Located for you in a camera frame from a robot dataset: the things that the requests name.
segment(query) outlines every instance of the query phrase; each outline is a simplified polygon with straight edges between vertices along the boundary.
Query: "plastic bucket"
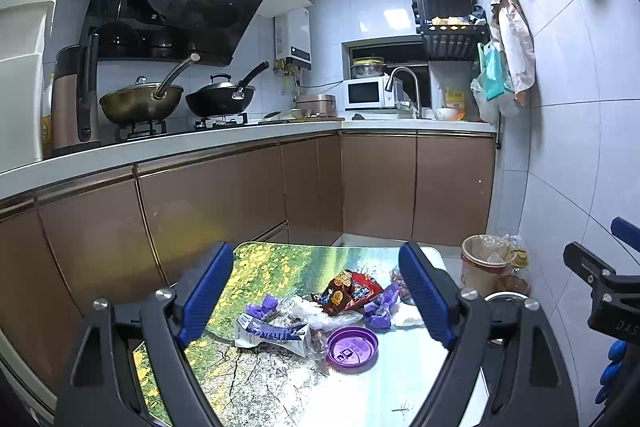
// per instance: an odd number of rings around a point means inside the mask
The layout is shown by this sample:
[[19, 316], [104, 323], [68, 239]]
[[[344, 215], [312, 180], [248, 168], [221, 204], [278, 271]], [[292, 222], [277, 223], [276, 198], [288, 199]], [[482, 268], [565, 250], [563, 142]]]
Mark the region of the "plastic bucket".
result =
[[482, 297], [495, 292], [495, 283], [516, 252], [509, 241], [495, 235], [472, 235], [462, 242], [462, 284]]

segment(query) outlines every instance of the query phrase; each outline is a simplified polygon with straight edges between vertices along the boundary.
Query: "countertop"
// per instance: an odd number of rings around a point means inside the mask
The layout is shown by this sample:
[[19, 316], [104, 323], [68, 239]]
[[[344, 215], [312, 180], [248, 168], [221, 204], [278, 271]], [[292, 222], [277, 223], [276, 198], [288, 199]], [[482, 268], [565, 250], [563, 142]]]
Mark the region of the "countertop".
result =
[[[436, 249], [423, 247], [422, 251], [434, 267], [446, 269]], [[223, 425], [328, 425], [336, 411], [340, 412], [338, 423], [345, 425], [410, 425], [447, 357], [446, 349], [424, 327], [374, 330], [378, 358], [357, 374], [338, 371], [322, 357], [303, 359], [268, 344], [238, 349], [230, 342], [238, 315], [247, 304], [261, 302], [266, 293], [286, 299], [321, 292], [341, 269], [367, 273], [386, 287], [390, 271], [398, 264], [398, 248], [245, 243], [234, 256], [234, 270], [205, 334], [185, 350]], [[149, 410], [169, 423], [143, 346], [134, 353], [134, 360]], [[480, 372], [460, 427], [480, 423], [487, 399]]]
[[281, 138], [332, 130], [417, 130], [496, 133], [488, 123], [436, 120], [348, 120], [313, 123], [249, 125], [159, 136], [118, 143], [51, 158], [0, 173], [0, 201], [36, 188], [54, 185], [95, 172], [157, 158], [206, 150], [234, 143]]

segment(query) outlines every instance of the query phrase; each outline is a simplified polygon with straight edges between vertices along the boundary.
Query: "purple round tin lid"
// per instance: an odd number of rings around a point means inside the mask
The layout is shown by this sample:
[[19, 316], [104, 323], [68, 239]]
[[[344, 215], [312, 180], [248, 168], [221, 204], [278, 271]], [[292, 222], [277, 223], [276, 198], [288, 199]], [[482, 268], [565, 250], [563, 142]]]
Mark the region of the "purple round tin lid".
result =
[[367, 328], [349, 326], [335, 330], [327, 341], [327, 347], [327, 359], [334, 365], [345, 368], [362, 367], [378, 351], [378, 338]]

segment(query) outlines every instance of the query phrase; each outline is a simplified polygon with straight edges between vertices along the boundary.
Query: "floor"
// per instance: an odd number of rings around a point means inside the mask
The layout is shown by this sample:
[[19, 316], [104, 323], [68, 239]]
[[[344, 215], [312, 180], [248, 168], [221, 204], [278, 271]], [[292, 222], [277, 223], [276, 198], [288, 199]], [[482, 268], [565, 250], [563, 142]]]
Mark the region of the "floor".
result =
[[[338, 241], [342, 247], [378, 247], [392, 248], [404, 245], [404, 241], [396, 241], [395, 239], [380, 239], [379, 237], [369, 237], [367, 235], [355, 235], [353, 233], [343, 233]], [[429, 245], [428, 243], [419, 243], [422, 247], [433, 247], [440, 252], [444, 266], [447, 272], [458, 286], [460, 283], [460, 275], [462, 274], [462, 259], [460, 259], [460, 247], [446, 247], [444, 245]]]

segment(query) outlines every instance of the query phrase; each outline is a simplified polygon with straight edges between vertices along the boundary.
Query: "white microwave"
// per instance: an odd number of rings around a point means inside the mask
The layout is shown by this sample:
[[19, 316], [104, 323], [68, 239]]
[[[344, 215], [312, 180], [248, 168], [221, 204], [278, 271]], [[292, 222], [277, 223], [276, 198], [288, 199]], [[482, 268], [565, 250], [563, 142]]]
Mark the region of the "white microwave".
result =
[[385, 89], [389, 75], [370, 78], [352, 78], [342, 83], [344, 108], [349, 109], [395, 109], [408, 100], [402, 89], [402, 80], [395, 78], [391, 91]]

